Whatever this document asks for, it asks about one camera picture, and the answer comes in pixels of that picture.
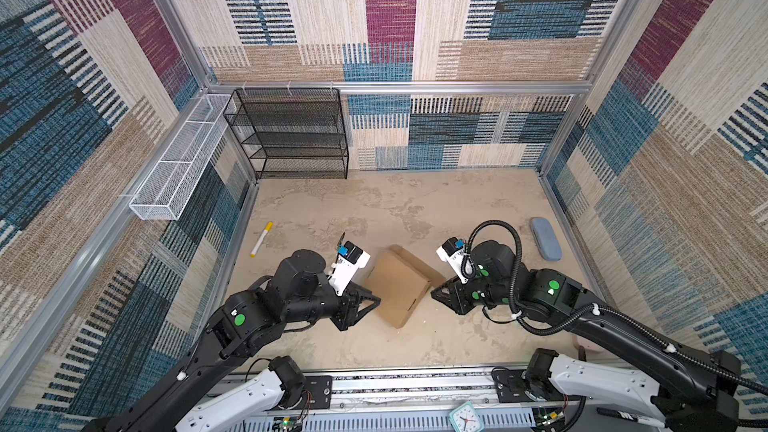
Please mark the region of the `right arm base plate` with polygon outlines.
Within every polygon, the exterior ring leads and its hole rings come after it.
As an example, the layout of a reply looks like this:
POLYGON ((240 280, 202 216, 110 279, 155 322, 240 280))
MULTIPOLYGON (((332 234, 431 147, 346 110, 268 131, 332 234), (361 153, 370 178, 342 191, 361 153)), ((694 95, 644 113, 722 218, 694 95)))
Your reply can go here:
POLYGON ((491 370, 494 389, 499 403, 557 402, 562 395, 557 391, 534 391, 524 379, 522 369, 494 367, 491 370))

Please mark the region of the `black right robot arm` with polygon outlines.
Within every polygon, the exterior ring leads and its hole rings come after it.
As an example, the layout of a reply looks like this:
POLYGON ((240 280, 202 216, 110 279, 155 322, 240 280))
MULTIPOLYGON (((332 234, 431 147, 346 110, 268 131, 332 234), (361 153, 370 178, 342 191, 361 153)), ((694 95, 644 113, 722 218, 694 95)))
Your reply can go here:
POLYGON ((567 332, 628 363, 591 366, 539 349, 526 379, 539 394, 587 396, 640 412, 672 431, 734 431, 742 426, 736 389, 741 363, 651 330, 609 306, 579 282, 553 269, 529 270, 518 246, 493 240, 470 246, 455 237, 436 253, 454 271, 433 299, 458 315, 481 308, 510 310, 510 320, 537 336, 567 332))

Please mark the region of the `brown cardboard box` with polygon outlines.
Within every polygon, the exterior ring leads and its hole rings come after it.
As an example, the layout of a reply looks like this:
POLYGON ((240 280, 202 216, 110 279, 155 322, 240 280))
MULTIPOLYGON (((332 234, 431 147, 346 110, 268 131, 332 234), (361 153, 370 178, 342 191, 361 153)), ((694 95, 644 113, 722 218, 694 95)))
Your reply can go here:
POLYGON ((399 245, 377 255, 364 287, 381 299, 376 313, 391 327, 401 329, 421 300, 446 278, 399 245))

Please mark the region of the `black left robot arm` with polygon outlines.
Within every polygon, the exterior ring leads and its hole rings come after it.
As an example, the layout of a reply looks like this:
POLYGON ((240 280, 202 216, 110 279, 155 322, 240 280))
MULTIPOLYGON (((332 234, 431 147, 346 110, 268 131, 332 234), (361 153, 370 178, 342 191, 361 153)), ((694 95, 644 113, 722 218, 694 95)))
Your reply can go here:
POLYGON ((191 350, 125 412, 91 420, 86 431, 179 431, 207 421, 190 412, 229 373, 278 340, 290 323, 312 326, 328 318, 340 331, 356 325, 381 303, 351 283, 338 293, 323 257, 300 249, 276 272, 231 295, 209 318, 191 350))

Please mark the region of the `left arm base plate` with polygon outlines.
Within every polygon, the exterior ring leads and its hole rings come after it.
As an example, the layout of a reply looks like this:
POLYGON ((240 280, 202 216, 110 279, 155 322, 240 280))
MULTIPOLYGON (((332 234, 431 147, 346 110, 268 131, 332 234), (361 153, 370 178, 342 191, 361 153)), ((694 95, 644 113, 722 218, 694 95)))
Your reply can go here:
POLYGON ((290 411, 326 410, 331 406, 333 377, 331 375, 307 376, 298 399, 290 402, 290 411))

